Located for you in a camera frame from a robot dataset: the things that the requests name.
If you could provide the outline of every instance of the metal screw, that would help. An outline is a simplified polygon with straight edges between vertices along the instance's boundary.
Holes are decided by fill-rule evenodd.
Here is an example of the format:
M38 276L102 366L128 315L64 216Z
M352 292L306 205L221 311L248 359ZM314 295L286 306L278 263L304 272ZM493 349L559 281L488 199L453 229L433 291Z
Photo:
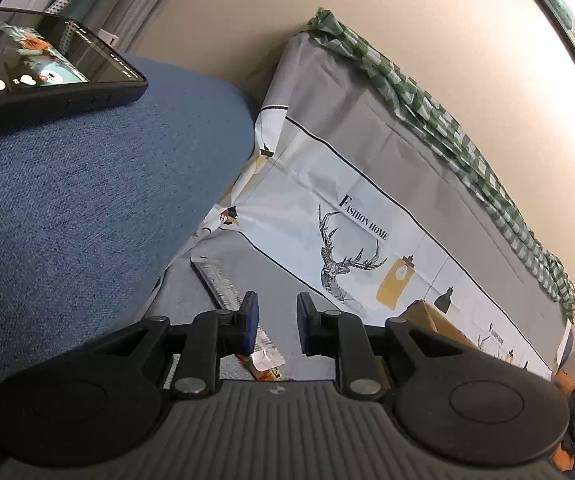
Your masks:
M206 386L206 382L198 377L184 377L174 383L174 387L184 394L200 394Z
M349 389L359 395L375 395L381 390L381 383L372 379L356 379L349 384Z

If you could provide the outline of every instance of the smartphone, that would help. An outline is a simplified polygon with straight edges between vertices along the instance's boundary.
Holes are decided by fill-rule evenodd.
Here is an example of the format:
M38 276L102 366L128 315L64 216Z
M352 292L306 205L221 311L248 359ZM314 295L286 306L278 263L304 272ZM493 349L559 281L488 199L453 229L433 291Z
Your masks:
M0 7L0 124L22 124L138 100L146 78L63 16Z

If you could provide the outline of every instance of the phone screen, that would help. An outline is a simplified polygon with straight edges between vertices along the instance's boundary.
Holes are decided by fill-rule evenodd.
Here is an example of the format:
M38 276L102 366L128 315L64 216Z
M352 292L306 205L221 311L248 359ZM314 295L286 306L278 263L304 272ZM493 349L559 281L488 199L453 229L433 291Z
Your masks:
M137 81L143 78L76 22L0 10L0 98L54 85Z

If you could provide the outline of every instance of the ribbed gray surface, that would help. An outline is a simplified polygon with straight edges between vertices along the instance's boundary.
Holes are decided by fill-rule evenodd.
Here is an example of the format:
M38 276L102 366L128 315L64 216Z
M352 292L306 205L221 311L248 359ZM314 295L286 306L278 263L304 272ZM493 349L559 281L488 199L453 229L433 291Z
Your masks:
M277 386L285 391L272 393ZM76 470L44 470L15 460L0 468L0 480L333 478L562 476L546 462L500 471L444 463L405 440L381 405L346 399L329 381L226 381L210 399L177 402L160 430L122 458Z

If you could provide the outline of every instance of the green checkered cloth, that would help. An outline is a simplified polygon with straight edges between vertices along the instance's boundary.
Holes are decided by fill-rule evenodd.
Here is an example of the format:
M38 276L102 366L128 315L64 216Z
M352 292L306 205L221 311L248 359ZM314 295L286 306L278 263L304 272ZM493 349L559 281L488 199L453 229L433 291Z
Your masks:
M546 251L525 225L490 165L455 118L430 94L329 10L309 21L311 36L325 48L354 60L369 75L395 115L456 173L483 204L496 227L544 291L573 321L575 291L561 261Z

